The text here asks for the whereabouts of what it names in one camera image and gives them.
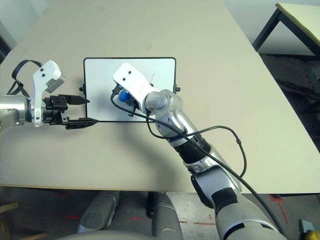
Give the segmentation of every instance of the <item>white table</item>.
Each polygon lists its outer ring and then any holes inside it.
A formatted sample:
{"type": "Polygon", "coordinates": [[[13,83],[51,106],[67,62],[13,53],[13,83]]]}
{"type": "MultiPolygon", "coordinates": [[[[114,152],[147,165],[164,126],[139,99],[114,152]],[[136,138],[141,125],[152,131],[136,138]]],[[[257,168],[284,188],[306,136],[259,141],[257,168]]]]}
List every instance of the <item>white table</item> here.
{"type": "Polygon", "coordinates": [[[320,56],[320,6],[277,3],[277,9],[252,43],[258,51],[269,34],[281,21],[314,55],[320,56]]]}
{"type": "MultiPolygon", "coordinates": [[[[33,59],[54,60],[64,72],[67,82],[53,94],[79,95],[85,57],[175,57],[186,114],[198,129],[236,131],[244,179],[258,193],[320,192],[319,152],[223,0],[56,1],[1,64],[0,92],[18,62],[33,59]]],[[[36,69],[18,75],[29,92],[36,69]]],[[[85,108],[68,115],[84,117],[85,108]]],[[[204,137],[241,172],[230,133],[204,137]]],[[[11,127],[0,136],[0,160],[4,186],[194,192],[179,155],[144,123],[11,127]]]]}

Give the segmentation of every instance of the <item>floor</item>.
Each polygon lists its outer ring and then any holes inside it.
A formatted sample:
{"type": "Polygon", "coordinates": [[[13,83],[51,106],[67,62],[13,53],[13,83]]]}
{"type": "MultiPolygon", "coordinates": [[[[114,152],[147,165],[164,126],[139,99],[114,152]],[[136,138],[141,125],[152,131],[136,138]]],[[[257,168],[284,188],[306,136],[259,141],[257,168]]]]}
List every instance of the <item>floor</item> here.
{"type": "MultiPolygon", "coordinates": [[[[305,108],[320,99],[320,61],[261,56],[296,110],[315,145],[320,150],[319,116],[305,108]]],[[[76,232],[81,215],[98,194],[90,190],[48,190],[1,188],[1,204],[18,201],[19,207],[1,214],[12,232],[12,239],[21,239],[47,232],[47,239],[56,239],[76,232]]],[[[215,215],[205,207],[197,194],[169,192],[180,220],[185,240],[217,240],[215,215]]],[[[257,202],[250,194],[245,195],[257,202]]],[[[290,240],[301,239],[299,219],[313,223],[320,230],[319,195],[288,196],[281,199],[262,194],[285,229],[290,240]]],[[[119,209],[108,229],[129,230],[151,235],[151,219],[146,216],[147,192],[121,192],[119,209]]]]}

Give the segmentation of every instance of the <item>black table leg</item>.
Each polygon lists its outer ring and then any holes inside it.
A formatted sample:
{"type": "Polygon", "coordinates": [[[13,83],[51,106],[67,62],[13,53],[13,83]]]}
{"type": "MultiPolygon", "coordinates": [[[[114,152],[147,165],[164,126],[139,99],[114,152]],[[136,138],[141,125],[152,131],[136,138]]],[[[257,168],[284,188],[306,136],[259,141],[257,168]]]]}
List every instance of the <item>black table leg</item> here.
{"type": "Polygon", "coordinates": [[[260,34],[257,36],[257,38],[254,40],[252,46],[255,49],[255,51],[258,51],[258,49],[261,47],[261,45],[265,42],[267,37],[270,35],[270,33],[274,30],[274,28],[277,26],[279,19],[278,16],[280,15],[281,11],[279,9],[275,10],[269,21],[266,23],[260,34]]]}

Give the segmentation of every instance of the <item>white surface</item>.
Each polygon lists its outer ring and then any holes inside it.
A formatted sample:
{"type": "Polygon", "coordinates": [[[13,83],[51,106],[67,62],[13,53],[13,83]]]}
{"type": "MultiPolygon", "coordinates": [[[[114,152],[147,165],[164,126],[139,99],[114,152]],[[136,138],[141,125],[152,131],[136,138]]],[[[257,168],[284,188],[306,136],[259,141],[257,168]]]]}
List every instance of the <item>white surface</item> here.
{"type": "MultiPolygon", "coordinates": [[[[320,6],[320,0],[225,0],[225,4],[242,31],[253,43],[272,14],[276,3],[291,3],[320,6]]],[[[314,55],[281,22],[258,51],[263,54],[314,55]]]]}
{"type": "Polygon", "coordinates": [[[278,3],[277,7],[320,47],[320,6],[278,3]]]}
{"type": "MultiPolygon", "coordinates": [[[[128,116],[128,113],[119,110],[110,101],[112,90],[116,86],[113,75],[123,63],[131,64],[155,88],[173,90],[175,82],[175,59],[173,58],[87,58],[84,61],[84,69],[86,98],[90,100],[86,106],[88,118],[116,122],[146,121],[139,116],[128,116]]],[[[126,103],[118,100],[118,96],[114,98],[114,101],[130,109],[126,103]]]]}
{"type": "MultiPolygon", "coordinates": [[[[258,193],[319,193],[319,152],[224,1],[138,1],[53,3],[0,65],[1,94],[24,59],[54,60],[66,78],[54,94],[80,95],[88,56],[175,57],[184,112],[198,129],[235,130],[247,157],[244,179],[258,193]]],[[[36,70],[26,64],[19,73],[29,93],[36,70]]],[[[67,116],[83,118],[85,106],[70,106],[67,116]]],[[[241,173],[229,132],[203,136],[241,173]]],[[[144,123],[11,127],[0,135],[0,162],[6,186],[195,191],[177,152],[144,123]]]]}

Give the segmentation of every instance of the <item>red marking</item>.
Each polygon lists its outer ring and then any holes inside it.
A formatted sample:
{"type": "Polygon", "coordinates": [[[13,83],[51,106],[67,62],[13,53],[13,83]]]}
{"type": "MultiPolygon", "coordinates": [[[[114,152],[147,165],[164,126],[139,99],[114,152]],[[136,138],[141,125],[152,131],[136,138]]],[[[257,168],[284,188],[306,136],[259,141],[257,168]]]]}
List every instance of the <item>red marking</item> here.
{"type": "Polygon", "coordinates": [[[284,217],[284,220],[285,220],[286,224],[288,224],[287,216],[286,216],[286,214],[285,214],[285,211],[284,211],[284,209],[283,209],[280,201],[278,201],[278,205],[279,205],[279,208],[280,208],[280,210],[281,210],[281,212],[282,212],[282,215],[283,215],[283,217],[284,217]]]}
{"type": "Polygon", "coordinates": [[[271,194],[270,194],[270,199],[271,199],[272,202],[277,202],[277,203],[278,203],[278,206],[279,206],[279,208],[280,208],[280,210],[281,210],[281,213],[282,213],[282,215],[283,215],[283,217],[284,217],[284,220],[285,220],[285,222],[288,224],[288,219],[287,219],[285,210],[284,210],[284,208],[283,208],[282,205],[281,205],[281,202],[283,201],[283,199],[282,199],[282,198],[274,198],[271,194]]]}
{"type": "Polygon", "coordinates": [[[194,222],[193,224],[197,224],[197,225],[216,225],[215,223],[212,223],[212,222],[194,222]]]}
{"type": "Polygon", "coordinates": [[[80,219],[80,216],[65,216],[64,219],[80,219]]]}
{"type": "Polygon", "coordinates": [[[130,216],[130,217],[128,217],[129,220],[133,220],[133,221],[137,221],[137,220],[139,220],[139,218],[140,217],[138,217],[138,216],[130,216]]]}

